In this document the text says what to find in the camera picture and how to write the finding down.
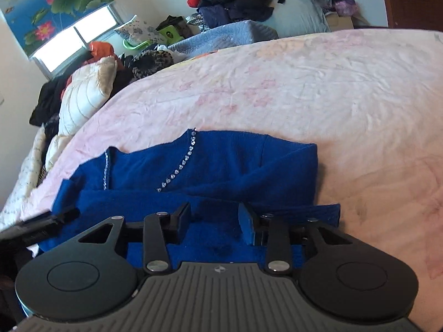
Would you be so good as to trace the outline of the floral grey white pillow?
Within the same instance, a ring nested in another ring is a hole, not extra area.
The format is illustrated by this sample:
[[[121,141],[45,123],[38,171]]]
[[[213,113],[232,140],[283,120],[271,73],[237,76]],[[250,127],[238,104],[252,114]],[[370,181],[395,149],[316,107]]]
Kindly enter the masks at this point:
[[[131,46],[141,43],[165,45],[167,39],[146,21],[134,15],[128,22],[114,29],[114,32]]]

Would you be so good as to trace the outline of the dark navy jacket on pile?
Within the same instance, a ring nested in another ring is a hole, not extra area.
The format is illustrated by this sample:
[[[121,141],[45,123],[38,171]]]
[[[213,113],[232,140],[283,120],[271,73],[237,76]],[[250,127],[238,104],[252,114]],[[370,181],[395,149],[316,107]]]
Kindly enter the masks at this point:
[[[268,0],[200,0],[197,12],[210,28],[252,20],[264,22],[273,13]]]

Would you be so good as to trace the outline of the orange garment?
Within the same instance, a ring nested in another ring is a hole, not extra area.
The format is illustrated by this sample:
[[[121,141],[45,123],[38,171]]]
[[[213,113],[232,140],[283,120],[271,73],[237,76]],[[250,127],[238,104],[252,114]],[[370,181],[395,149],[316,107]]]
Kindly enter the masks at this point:
[[[110,43],[102,41],[93,41],[89,44],[89,50],[78,56],[69,66],[65,69],[65,73],[68,73],[68,79],[65,88],[61,91],[60,99],[63,98],[66,88],[71,84],[71,75],[84,65],[92,64],[99,61],[101,58],[112,56],[117,62],[117,74],[114,79],[117,79],[119,72],[125,69],[121,59],[114,53],[113,46]]]

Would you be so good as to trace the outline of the leopard print garment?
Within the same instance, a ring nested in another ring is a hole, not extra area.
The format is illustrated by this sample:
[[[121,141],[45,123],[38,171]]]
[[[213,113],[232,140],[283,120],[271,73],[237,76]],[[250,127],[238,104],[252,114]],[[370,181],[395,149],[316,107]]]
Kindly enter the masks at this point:
[[[143,79],[173,65],[173,56],[166,51],[145,50],[132,59],[129,69],[134,78]]]

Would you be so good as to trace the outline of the light blue fleece blanket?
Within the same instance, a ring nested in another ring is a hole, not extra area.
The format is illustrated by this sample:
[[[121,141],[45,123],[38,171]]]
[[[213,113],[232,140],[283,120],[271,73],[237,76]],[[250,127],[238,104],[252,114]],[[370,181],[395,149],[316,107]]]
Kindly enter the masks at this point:
[[[279,36],[275,29],[259,22],[244,20],[212,28],[169,45],[168,49],[194,57],[225,48],[276,39],[279,39]]]

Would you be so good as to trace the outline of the purple bag on floor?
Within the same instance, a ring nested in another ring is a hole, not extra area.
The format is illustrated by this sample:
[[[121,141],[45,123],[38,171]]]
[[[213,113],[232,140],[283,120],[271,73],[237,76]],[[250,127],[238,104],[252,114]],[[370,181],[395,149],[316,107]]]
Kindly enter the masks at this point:
[[[352,17],[358,12],[358,6],[355,0],[341,0],[335,2],[333,7],[340,17]]]

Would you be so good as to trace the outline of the black garment by window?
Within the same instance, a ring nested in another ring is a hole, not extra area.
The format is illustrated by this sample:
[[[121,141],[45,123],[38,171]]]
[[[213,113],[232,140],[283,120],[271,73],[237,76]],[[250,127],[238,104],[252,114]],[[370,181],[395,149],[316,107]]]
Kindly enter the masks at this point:
[[[62,73],[42,85],[38,103],[29,118],[30,125],[40,127],[47,123],[52,116],[59,113],[61,92],[65,89],[68,78],[90,58],[92,58],[92,53],[82,49],[80,55]]]

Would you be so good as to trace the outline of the blue knit sweater with rhinestones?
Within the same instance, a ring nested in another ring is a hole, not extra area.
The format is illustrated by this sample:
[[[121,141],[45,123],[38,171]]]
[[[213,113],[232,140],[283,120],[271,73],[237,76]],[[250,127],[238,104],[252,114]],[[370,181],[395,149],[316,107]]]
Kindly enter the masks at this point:
[[[173,142],[124,153],[109,147],[61,183],[52,212],[79,217],[40,244],[49,251],[101,221],[121,215],[138,222],[191,205],[186,233],[167,250],[174,268],[184,261],[263,264],[264,247],[248,245],[238,206],[291,223],[314,218],[339,225],[338,205],[317,205],[318,149],[268,135],[188,130]]]

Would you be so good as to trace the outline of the pink floral bed sheet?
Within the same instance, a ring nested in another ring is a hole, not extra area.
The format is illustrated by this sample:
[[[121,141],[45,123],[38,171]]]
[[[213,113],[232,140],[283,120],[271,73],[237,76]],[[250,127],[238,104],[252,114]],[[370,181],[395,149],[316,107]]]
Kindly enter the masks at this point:
[[[253,43],[133,82],[79,130],[11,225],[47,210],[63,179],[108,146],[185,130],[243,130],[318,146],[318,201],[345,231],[409,264],[411,318],[442,327],[442,33],[354,29]]]

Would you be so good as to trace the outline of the white floral quilt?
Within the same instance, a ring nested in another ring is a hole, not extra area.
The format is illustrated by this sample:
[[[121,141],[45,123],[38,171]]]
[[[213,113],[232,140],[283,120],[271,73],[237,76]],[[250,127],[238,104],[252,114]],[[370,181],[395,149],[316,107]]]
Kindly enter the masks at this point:
[[[1,230],[14,225],[20,220],[27,199],[38,184],[45,141],[46,135],[44,125],[42,125],[35,135],[31,150],[22,162],[14,189],[1,211]]]

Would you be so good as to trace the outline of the cream quilted puffer jacket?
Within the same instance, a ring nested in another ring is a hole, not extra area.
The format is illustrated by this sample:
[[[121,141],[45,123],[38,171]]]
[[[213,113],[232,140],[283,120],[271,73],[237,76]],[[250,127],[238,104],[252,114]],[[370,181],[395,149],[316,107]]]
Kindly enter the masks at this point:
[[[51,170],[60,154],[80,128],[110,98],[117,72],[117,61],[112,56],[82,66],[72,74],[65,89],[59,110],[58,133],[47,150],[45,169]]]

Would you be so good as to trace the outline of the lotus flower roller blind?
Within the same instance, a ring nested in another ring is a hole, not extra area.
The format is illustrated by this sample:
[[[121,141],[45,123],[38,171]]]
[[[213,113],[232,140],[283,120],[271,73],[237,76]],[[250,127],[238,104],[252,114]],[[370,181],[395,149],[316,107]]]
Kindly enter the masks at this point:
[[[1,0],[1,12],[24,53],[30,57],[77,20],[113,0]]]

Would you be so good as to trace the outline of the green plastic item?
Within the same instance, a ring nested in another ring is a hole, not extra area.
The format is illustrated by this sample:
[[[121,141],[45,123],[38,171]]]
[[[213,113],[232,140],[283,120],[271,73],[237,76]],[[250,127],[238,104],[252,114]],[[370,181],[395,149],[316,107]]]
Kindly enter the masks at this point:
[[[161,29],[159,33],[166,39],[167,46],[184,40],[183,36],[180,35],[178,30],[172,25],[168,25],[167,27]],[[142,50],[143,48],[149,47],[153,44],[156,46],[159,45],[159,42],[155,42],[154,40],[145,40],[142,43],[131,45],[127,40],[122,41],[123,47],[127,50]]]

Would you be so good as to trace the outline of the window with metal frame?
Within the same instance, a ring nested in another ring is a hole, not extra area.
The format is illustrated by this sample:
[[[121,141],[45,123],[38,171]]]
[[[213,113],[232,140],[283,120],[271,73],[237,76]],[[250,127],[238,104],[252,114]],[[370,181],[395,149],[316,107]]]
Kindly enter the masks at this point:
[[[87,50],[93,40],[112,34],[121,22],[112,5],[100,7],[46,42],[32,55],[32,60],[43,75],[51,79]]]

